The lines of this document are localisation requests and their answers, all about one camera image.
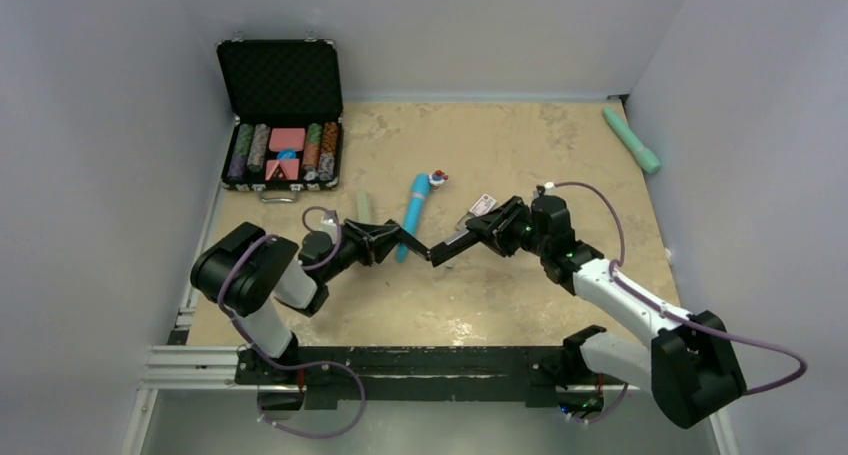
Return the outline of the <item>grey-green stapler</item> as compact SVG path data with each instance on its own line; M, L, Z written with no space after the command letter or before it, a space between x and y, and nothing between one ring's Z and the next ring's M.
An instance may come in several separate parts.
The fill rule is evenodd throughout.
M365 190L358 190L355 201L357 220L365 224L370 224L372 222L372 209L368 193Z

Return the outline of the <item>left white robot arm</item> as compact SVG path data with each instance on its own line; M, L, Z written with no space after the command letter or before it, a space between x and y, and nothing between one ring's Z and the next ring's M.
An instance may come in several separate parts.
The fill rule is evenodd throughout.
M347 220L334 234L310 231L297 244L244 222L197 258L190 284L261 355L260 372L284 384L297 374L299 341L275 305L315 315L329 296L331 279L354 264L381 263L406 238L392 220L380 225Z

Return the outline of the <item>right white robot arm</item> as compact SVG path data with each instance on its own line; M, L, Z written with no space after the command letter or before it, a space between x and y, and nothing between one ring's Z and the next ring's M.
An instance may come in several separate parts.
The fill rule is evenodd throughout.
M690 428L741 398L747 383L723 321L670 304L622 275L591 245L578 239L566 202L541 195L531 204L514 197L466 221L493 252L522 249L538 256L546 276L603 310L636 337L628 342L600 331L564 351L561 367L576 382L612 375L653 396L676 426Z

